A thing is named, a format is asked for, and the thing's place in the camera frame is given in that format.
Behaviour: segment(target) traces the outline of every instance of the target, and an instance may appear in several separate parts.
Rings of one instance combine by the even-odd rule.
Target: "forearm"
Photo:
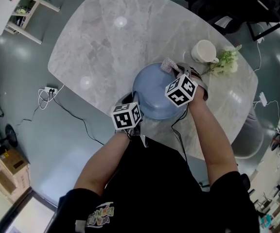
[[[74,188],[86,188],[101,196],[128,144],[126,134],[116,133],[88,160]]]
[[[199,143],[207,165],[209,182],[230,171],[237,171],[232,147],[220,124],[204,101],[189,104],[194,119]]]

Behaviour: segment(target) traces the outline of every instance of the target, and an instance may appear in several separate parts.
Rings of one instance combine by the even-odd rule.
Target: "black and white marker cube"
[[[176,106],[180,107],[193,100],[198,84],[183,74],[166,86],[165,96]]]
[[[141,120],[137,102],[112,107],[111,117],[116,130],[134,128]]]

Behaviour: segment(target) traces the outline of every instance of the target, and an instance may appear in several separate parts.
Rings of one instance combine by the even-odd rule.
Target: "white desk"
[[[34,0],[36,1],[36,5],[39,3],[43,4],[44,6],[51,8],[57,12],[59,12],[59,8],[53,6],[52,4],[44,1],[44,0]],[[23,34],[24,36],[30,38],[31,40],[41,44],[42,41],[35,38],[33,35],[26,32],[23,28],[17,26],[16,24],[9,21],[11,15],[13,15],[14,10],[16,9],[17,5],[19,4],[20,0],[0,0],[0,35],[2,35],[6,25],[11,27],[14,30],[17,30],[19,33]],[[26,14],[22,16],[31,17],[31,14]]]

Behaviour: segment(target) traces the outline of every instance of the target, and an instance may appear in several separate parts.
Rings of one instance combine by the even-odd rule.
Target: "white table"
[[[110,115],[111,106],[131,91],[134,78],[148,64],[169,57],[197,69],[206,68],[194,62],[190,54],[201,39],[210,40],[219,53],[224,46],[231,46],[203,19],[169,0],[85,0],[64,27],[48,70],[74,93]],[[230,142],[247,118],[258,84],[241,54],[238,66],[231,77],[204,76],[209,88],[207,105]],[[144,117],[141,132],[181,150],[171,129],[175,119]],[[181,133],[186,152],[203,159],[190,113],[175,128]]]
[[[25,15],[21,15],[21,16],[27,16],[28,18],[26,18],[26,20],[29,20],[29,18],[31,17],[32,13],[34,12],[34,10],[36,9],[36,7],[39,4],[43,4],[44,6],[51,8],[57,12],[60,11],[59,8],[53,6],[52,4],[46,2],[45,0],[34,0],[35,6],[33,7],[33,9],[31,10],[30,14],[25,14]],[[14,13],[14,10],[16,9],[17,5],[19,4],[20,0],[0,0],[0,35],[2,35],[4,29],[6,26],[9,26],[10,28],[17,30],[19,33],[23,34],[24,36],[30,38],[31,40],[37,42],[38,44],[41,44],[42,41],[35,38],[33,35],[29,34],[28,32],[26,32],[23,28],[17,26],[16,24],[12,23],[9,21],[9,18],[12,15],[16,15]]]

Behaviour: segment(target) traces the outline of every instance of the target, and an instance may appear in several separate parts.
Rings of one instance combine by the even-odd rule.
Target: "black wheel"
[[[18,146],[16,132],[10,124],[7,124],[6,127],[5,127],[5,135],[7,137],[7,140],[9,142],[9,144],[12,147],[15,148],[15,147]]]

